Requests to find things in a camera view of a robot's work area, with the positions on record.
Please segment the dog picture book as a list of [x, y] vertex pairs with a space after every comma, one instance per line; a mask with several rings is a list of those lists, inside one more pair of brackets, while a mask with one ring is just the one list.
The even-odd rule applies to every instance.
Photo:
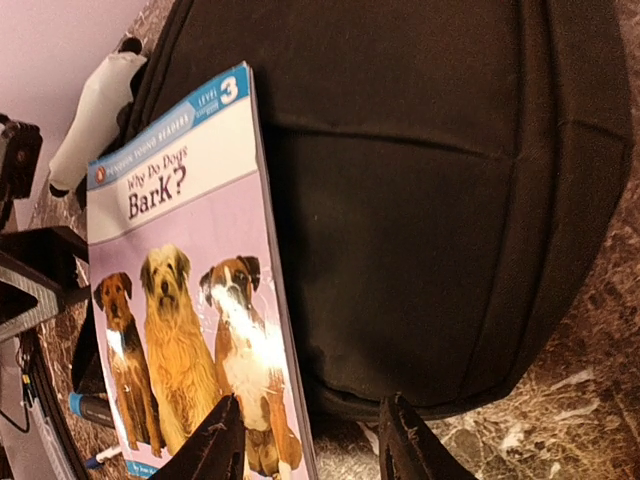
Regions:
[[187, 477], [225, 396], [239, 479], [313, 479], [254, 76], [211, 78], [87, 174], [95, 327], [125, 468]]

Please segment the black student backpack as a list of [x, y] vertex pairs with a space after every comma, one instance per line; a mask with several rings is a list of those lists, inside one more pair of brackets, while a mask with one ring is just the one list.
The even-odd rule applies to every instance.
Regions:
[[102, 157], [239, 64], [307, 412], [508, 395], [630, 172], [613, 3], [177, 1]]

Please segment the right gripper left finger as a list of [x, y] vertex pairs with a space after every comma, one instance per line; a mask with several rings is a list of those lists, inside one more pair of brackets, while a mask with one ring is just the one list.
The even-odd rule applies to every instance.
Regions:
[[244, 453], [245, 427], [239, 401], [233, 394], [226, 395], [155, 473], [155, 479], [242, 479]]

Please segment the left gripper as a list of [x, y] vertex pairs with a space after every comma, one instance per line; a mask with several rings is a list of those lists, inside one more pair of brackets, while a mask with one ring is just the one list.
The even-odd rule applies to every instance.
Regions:
[[[43, 138], [32, 123], [1, 114], [1, 229], [15, 200], [31, 195]], [[87, 242], [67, 226], [1, 235], [1, 340], [6, 341], [87, 300], [77, 260]]]

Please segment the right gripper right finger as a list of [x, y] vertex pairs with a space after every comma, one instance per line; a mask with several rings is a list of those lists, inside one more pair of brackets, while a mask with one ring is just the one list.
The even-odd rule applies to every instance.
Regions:
[[399, 393], [381, 401], [379, 442], [382, 479], [475, 479]]

